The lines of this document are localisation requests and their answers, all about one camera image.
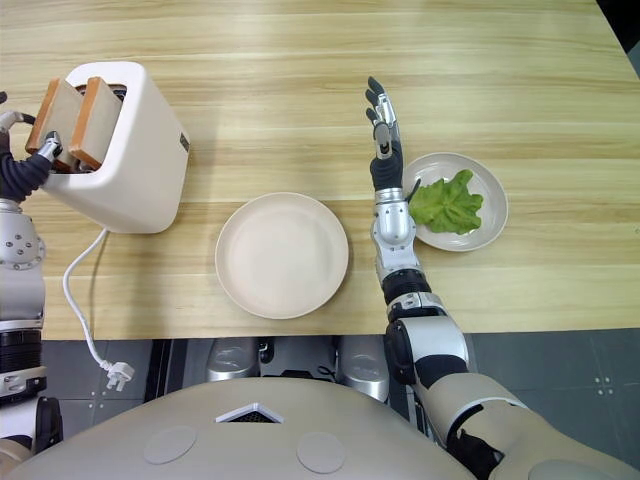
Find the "white power cord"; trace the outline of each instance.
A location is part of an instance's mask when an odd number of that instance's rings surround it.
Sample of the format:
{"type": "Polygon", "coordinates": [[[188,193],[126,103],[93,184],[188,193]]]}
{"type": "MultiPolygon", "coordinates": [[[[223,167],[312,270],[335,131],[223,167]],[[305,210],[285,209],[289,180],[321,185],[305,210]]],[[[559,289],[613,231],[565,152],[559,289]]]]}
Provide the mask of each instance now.
{"type": "Polygon", "coordinates": [[[104,240],[104,238],[107,236],[108,233],[109,231],[106,228],[102,229],[102,231],[100,232],[100,235],[98,235],[98,238],[96,238],[93,241],[93,243],[89,245],[89,248],[87,248],[84,252],[82,252],[78,256],[78,258],[76,258],[73,262],[71,262],[71,265],[67,267],[67,270],[64,272],[64,275],[62,277],[62,290],[64,291],[64,296],[66,297],[67,302],[69,302],[71,309],[76,314],[76,316],[78,317],[78,320],[80,320],[80,323],[82,324],[82,330],[84,331],[84,338],[87,341],[87,346],[89,347],[91,356],[96,361],[96,363],[100,365],[100,368],[107,371],[107,378],[109,379],[109,383],[107,383],[107,388],[111,389],[114,386],[116,386],[116,390],[121,392],[122,389],[124,388],[125,383],[127,383],[129,380],[133,378],[133,374],[135,373],[135,370],[127,363],[124,363],[124,362],[111,363],[108,360],[105,360],[104,358],[100,357],[100,354],[98,354],[98,351],[96,350],[96,346],[93,343],[93,336],[91,335],[91,331],[89,330],[89,323],[87,322],[87,319],[84,317],[82,310],[80,310],[80,307],[76,303],[75,299],[73,298],[73,295],[71,294],[71,288],[69,287],[69,278],[71,277],[73,270],[78,266],[80,262],[82,262],[82,260],[84,260],[91,252],[93,252],[93,250],[95,250],[95,248],[98,245],[100,245],[100,243],[104,240]]]}

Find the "wooden table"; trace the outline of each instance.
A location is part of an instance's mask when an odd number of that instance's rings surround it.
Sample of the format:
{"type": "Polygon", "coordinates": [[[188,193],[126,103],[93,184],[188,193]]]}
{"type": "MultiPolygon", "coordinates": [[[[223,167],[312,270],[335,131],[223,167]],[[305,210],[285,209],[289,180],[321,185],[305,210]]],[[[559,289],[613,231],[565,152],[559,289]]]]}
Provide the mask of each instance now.
{"type": "MultiPolygon", "coordinates": [[[[382,332],[370,74],[392,94],[406,162],[460,152],[508,192],[494,244],[417,245],[464,331],[640,326],[640,81],[593,0],[4,0],[1,17],[6,107],[36,112],[51,77],[126,59],[191,135],[175,224],[113,234],[76,271],[96,338],[382,332]],[[325,202],[351,248],[336,296],[295,320],[240,310],[213,265],[229,215],[275,191],[325,202]]],[[[100,229],[44,193],[23,207],[48,246],[46,338],[81,338],[61,275],[100,229]]]]}

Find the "lettuce leaf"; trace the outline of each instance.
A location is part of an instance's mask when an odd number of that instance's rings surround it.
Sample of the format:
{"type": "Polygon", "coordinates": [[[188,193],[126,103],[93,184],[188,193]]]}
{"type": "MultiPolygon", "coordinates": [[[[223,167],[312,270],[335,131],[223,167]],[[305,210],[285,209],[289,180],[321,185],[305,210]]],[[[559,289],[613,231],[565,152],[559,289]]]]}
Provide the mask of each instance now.
{"type": "Polygon", "coordinates": [[[409,203],[414,221],[432,232],[455,232],[458,235],[480,227],[476,212],[482,207],[482,195],[469,193],[471,170],[460,170],[449,182],[443,178],[428,187],[420,187],[409,203]]]}

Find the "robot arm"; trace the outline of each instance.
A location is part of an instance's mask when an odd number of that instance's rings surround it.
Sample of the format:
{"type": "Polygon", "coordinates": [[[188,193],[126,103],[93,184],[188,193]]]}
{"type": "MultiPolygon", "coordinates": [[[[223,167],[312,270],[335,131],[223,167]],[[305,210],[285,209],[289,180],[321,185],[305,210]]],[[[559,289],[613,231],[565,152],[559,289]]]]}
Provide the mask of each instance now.
{"type": "Polygon", "coordinates": [[[402,191],[391,100],[373,78],[366,97],[376,148],[371,237],[389,319],[385,352],[390,372],[424,405],[440,444],[480,479],[640,479],[640,472],[556,431],[495,380],[469,373],[464,336],[413,251],[416,227],[402,191]]]}
{"type": "Polygon", "coordinates": [[[60,408],[38,397],[47,386],[41,364],[44,243],[20,202],[49,176],[61,142],[50,132],[37,153],[15,161],[9,129],[33,117],[0,115],[0,478],[32,454],[62,440],[60,408]]]}

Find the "plate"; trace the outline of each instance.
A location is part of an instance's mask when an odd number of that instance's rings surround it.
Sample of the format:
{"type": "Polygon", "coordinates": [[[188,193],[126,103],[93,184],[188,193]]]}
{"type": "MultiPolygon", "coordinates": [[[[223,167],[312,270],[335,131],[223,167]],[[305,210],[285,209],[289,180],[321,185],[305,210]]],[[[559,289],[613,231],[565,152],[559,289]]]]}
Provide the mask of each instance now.
{"type": "Polygon", "coordinates": [[[298,193],[270,193],[227,220],[215,261],[222,288],[247,312],[295,318],[338,290],[349,244],[340,221],[322,203],[298,193]]]}
{"type": "Polygon", "coordinates": [[[458,235],[434,233],[425,225],[417,225],[416,236],[432,247],[450,252],[468,252],[493,242],[507,223],[509,207],[507,195],[498,179],[482,164],[458,153],[431,153],[413,161],[404,169],[403,186],[409,194],[418,179],[426,187],[441,178],[451,180],[460,170],[469,169],[473,177],[469,181],[469,193],[479,193],[484,198],[477,215],[482,219],[480,228],[458,235]]]}

